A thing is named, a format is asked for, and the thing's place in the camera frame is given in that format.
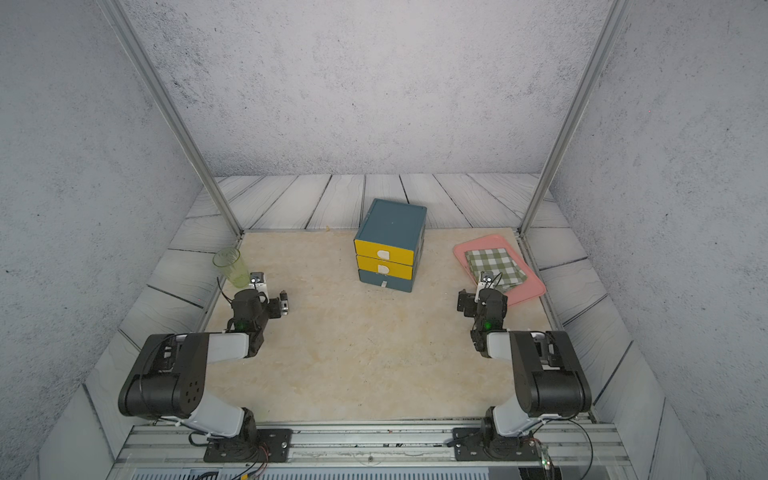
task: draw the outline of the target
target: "teal drawer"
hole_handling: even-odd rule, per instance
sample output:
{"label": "teal drawer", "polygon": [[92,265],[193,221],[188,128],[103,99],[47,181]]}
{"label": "teal drawer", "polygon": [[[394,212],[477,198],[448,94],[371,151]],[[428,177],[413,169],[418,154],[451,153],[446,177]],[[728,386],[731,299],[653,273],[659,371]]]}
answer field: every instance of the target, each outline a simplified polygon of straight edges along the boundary
{"label": "teal drawer", "polygon": [[385,286],[401,292],[410,292],[413,289],[414,280],[406,280],[396,276],[382,275],[381,273],[369,272],[367,270],[358,270],[360,281],[370,283],[376,286]]}

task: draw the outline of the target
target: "metal extrusion rail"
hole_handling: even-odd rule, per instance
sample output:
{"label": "metal extrusion rail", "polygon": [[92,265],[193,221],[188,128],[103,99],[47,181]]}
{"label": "metal extrusion rail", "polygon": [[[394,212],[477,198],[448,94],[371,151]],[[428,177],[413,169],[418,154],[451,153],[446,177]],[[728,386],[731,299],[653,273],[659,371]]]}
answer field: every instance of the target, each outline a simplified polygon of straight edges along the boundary
{"label": "metal extrusion rail", "polygon": [[[286,467],[433,467],[433,466],[536,466],[537,462],[457,462],[445,443],[456,427],[477,427],[479,419],[413,420],[369,423],[270,423],[264,428],[294,431],[289,460],[270,468]],[[595,465],[629,465],[616,428],[612,424],[580,422],[594,446]],[[174,425],[136,426],[125,442],[114,470],[124,468],[232,468],[249,464],[203,463],[205,449],[187,441],[190,430]],[[557,466],[585,465],[590,449],[584,433],[567,422],[553,422],[536,437],[549,447]],[[119,477],[125,478],[123,471]]]}

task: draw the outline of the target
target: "wire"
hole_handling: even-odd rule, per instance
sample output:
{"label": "wire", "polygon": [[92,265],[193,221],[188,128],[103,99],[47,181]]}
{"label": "wire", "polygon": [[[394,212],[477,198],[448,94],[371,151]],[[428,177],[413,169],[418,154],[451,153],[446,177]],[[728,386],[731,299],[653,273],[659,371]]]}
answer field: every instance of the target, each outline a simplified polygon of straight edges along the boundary
{"label": "wire", "polygon": [[205,442],[205,443],[195,443],[194,440],[192,439],[192,435],[206,435],[206,434],[202,433],[202,432],[192,432],[192,433],[190,433],[187,436],[187,441],[189,441],[190,445],[192,445],[193,447],[207,447],[208,446],[208,442]]}
{"label": "wire", "polygon": [[589,442],[589,465],[587,466],[587,471],[584,472],[584,474],[581,476],[579,480],[584,480],[587,478],[587,473],[589,473],[589,469],[592,468],[592,462],[594,461],[594,447],[592,446],[592,439],[589,438],[589,434],[587,433],[587,429],[585,429],[583,426],[579,425],[578,423],[574,422],[572,419],[563,419],[567,422],[573,423],[578,428],[581,429],[582,432],[587,436],[587,441]]}
{"label": "wire", "polygon": [[[541,427],[543,427],[544,425],[547,425],[549,422],[570,422],[570,423],[573,423],[574,425],[576,425],[578,428],[580,428],[581,431],[584,432],[584,435],[587,436],[587,441],[589,442],[589,455],[590,455],[589,466],[587,467],[587,470],[584,472],[584,474],[579,479],[579,480],[584,480],[585,478],[587,478],[587,473],[589,473],[589,469],[592,468],[592,462],[594,461],[594,446],[592,445],[592,439],[589,437],[589,433],[587,433],[587,429],[585,429],[583,426],[581,426],[577,422],[574,422],[574,418],[576,418],[576,415],[572,415],[572,416],[570,416],[570,417],[568,417],[566,419],[551,419],[551,420],[548,420],[547,422],[543,422],[541,425],[536,427],[536,429],[531,431],[531,437],[533,435],[535,435],[535,433],[538,432],[538,430]],[[533,439],[533,440],[535,442],[541,443],[541,441],[539,439]]]}
{"label": "wire", "polygon": [[[533,433],[531,433],[531,441],[536,442],[540,450],[544,450],[544,444],[541,443],[541,440],[534,438]],[[547,464],[545,462],[548,462],[549,464],[549,470],[547,470]],[[554,471],[554,466],[552,465],[552,460],[547,460],[544,455],[541,456],[541,467],[544,469],[544,478],[545,480],[551,479],[554,480],[554,477],[557,476],[557,474]]]}
{"label": "wire", "polygon": [[461,441],[466,440],[466,439],[471,439],[472,437],[476,437],[478,435],[482,435],[482,430],[478,430],[475,433],[470,433],[469,435],[464,435],[463,437],[459,437],[458,439],[450,440],[449,442],[445,443],[445,446],[446,447],[455,447]]}
{"label": "wire", "polygon": [[219,281],[218,276],[216,277],[216,284],[219,286],[219,291],[221,292],[221,296],[223,296],[227,302],[232,303],[232,300],[230,300],[230,298],[224,293],[223,288],[221,288],[221,282]]}
{"label": "wire", "polygon": [[[269,453],[269,451],[266,448],[264,448],[263,445],[259,445],[259,449],[261,449],[261,451],[264,452],[264,461],[261,463],[261,465],[259,465],[259,468],[257,468],[256,476],[253,477],[254,480],[256,480],[256,478],[259,478],[266,471],[266,464],[269,463],[269,461],[270,461],[270,453]],[[256,462],[257,461],[254,460],[253,463],[250,464],[250,467],[246,468],[241,473],[238,473],[234,477],[230,478],[230,480],[241,480],[243,478],[243,475],[248,473],[248,471],[253,468],[253,466],[256,464]]]}
{"label": "wire", "polygon": [[502,281],[502,275],[503,274],[504,274],[504,272],[499,272],[498,275],[496,275],[493,278],[491,278],[491,282],[488,285],[488,288],[491,288],[491,286],[493,286],[493,288],[496,288],[498,286],[498,282]]}

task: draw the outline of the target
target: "green plastic cup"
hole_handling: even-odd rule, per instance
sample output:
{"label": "green plastic cup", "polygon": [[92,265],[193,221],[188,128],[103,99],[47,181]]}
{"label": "green plastic cup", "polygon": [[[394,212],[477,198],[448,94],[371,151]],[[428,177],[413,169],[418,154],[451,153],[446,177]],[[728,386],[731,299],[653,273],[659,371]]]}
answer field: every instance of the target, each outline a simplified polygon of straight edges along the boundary
{"label": "green plastic cup", "polygon": [[214,265],[235,287],[245,288],[250,283],[250,271],[237,248],[230,247],[216,252]]}

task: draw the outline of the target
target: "yellow drawer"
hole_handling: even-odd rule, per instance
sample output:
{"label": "yellow drawer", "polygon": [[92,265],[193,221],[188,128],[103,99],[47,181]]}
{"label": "yellow drawer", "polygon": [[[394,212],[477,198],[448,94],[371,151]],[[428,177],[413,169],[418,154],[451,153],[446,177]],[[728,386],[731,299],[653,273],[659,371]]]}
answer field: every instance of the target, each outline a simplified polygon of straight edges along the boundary
{"label": "yellow drawer", "polygon": [[[369,257],[371,260],[381,259],[389,260],[389,262],[401,263],[402,265],[413,265],[413,250],[355,239],[355,251],[358,255]],[[376,272],[376,266],[373,267],[373,270],[364,268],[363,266],[360,266],[360,268],[368,270],[369,272]]]}
{"label": "yellow drawer", "polygon": [[406,280],[413,280],[413,267],[400,263],[388,262],[378,258],[357,256],[357,266],[361,270],[381,273],[382,275],[396,276]]}

